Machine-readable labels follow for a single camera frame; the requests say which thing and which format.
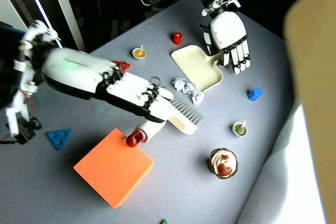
orange box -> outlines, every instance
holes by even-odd
[[[114,129],[73,168],[113,208],[119,207],[151,170],[154,160]]]

small cup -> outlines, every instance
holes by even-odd
[[[238,129],[239,129],[239,127],[241,127],[242,126],[242,122],[236,122],[234,125],[233,125],[233,127],[232,127],[232,132],[235,134],[235,135],[237,135],[237,136],[246,136],[247,135],[247,127],[246,127],[246,125],[244,126],[244,132],[243,132],[243,134],[242,135],[240,135],[239,133],[238,133]]]
[[[134,48],[133,49],[133,51],[132,51],[132,55],[133,55],[133,57],[135,58],[135,59],[137,59],[137,60],[141,60],[141,59],[143,59],[143,58],[145,58],[146,57],[146,50],[145,49],[141,49],[141,51],[143,51],[144,52],[144,55],[143,56],[137,56],[137,55],[135,55],[134,53],[135,53],[135,51],[137,51],[137,50],[140,50],[140,47],[138,47],[138,48]]]

cupcake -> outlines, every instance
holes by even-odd
[[[238,171],[236,155],[227,148],[215,149],[210,153],[209,170],[220,179],[231,178]]]

brush bristles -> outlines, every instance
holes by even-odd
[[[174,94],[174,99],[171,104],[180,111],[189,121],[191,121],[196,126],[203,120],[203,116],[199,114],[194,108],[183,101],[178,95]]]

robotic arm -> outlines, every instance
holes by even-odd
[[[41,43],[34,42],[41,36]],[[32,22],[20,41],[20,56],[14,59],[14,69],[19,74],[19,89],[13,102],[6,109],[11,136],[20,143],[29,141],[35,134],[27,132],[31,124],[25,96],[37,92],[33,83],[35,72],[54,89],[82,99],[96,98],[127,110],[135,115],[144,116],[148,123],[163,125],[171,115],[173,94],[141,77],[124,72],[120,65],[91,56],[85,52],[69,48],[57,48],[51,41],[57,33],[41,21]],[[17,113],[24,119],[18,120]],[[39,122],[33,120],[37,130]]]
[[[246,29],[235,13],[240,8],[238,0],[201,0],[205,9],[202,16],[210,15],[211,22],[201,25],[210,55],[222,52],[219,64],[228,67],[231,62],[235,74],[250,67]]]

